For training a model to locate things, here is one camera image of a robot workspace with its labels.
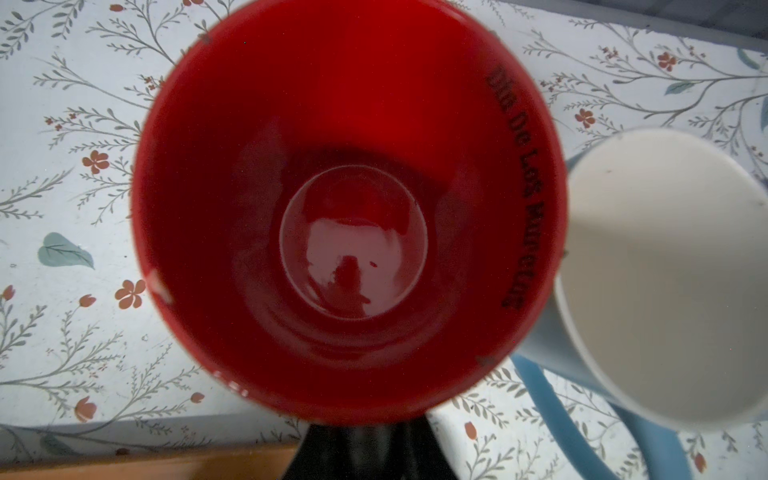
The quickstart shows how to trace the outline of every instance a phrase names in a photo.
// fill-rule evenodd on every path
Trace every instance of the orange wooden edge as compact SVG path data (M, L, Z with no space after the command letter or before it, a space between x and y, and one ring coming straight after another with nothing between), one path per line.
M0 469L0 480L277 480L296 445L259 445L159 455L89 458L76 463Z

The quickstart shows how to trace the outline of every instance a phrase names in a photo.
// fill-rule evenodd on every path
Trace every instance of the floral pattern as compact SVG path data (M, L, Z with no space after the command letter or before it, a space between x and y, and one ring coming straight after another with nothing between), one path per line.
M147 111L181 55L244 1L0 2L0 94L16 128L0 145L3 462L302 437L305 422L200 375L144 305L131 245ZM567 157L628 128L671 126L710 139L768 187L765 54L496 0L454 3L528 69ZM611 407L548 378L609 467L643 478ZM508 360L428 417L461 480L578 478ZM762 478L765 428L680 439L697 478Z

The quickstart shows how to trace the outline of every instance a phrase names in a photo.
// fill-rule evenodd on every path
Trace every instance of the blue mug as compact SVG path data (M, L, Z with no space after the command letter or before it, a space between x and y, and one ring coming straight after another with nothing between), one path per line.
M617 134L568 170L565 256L512 361L585 479L616 477L540 366L612 404L651 480L690 478L674 429L768 412L768 194L717 147L671 129Z

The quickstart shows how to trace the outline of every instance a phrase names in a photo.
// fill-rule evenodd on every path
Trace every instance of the mug handle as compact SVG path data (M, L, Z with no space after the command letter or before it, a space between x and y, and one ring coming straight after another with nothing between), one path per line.
M576 471L585 480L618 480L574 425L565 407L544 377L541 367L520 355L510 355L533 403L541 413L554 440ZM611 404L637 442L645 459L650 480L690 480L688 460L680 439L672 430Z

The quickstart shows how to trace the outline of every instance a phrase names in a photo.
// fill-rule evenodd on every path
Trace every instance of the leaf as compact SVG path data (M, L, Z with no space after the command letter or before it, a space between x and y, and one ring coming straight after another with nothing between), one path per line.
M745 64L749 68L752 68L753 70L760 70L760 66L757 64L757 62L746 56L746 52L744 50L737 48L736 54L739 55L739 60L741 60L741 63Z
M38 259L45 266L83 265L94 269L94 258L60 233L51 232L43 239Z
M760 130L768 127L768 97L763 98L763 108L760 109Z
M695 83L691 81L677 81L667 87L667 91L664 92L665 95L673 94L681 94L684 91L686 91L688 88L691 88L695 85Z
M80 455L80 453L77 453L69 445L63 443L51 433L40 437L40 446L51 455Z

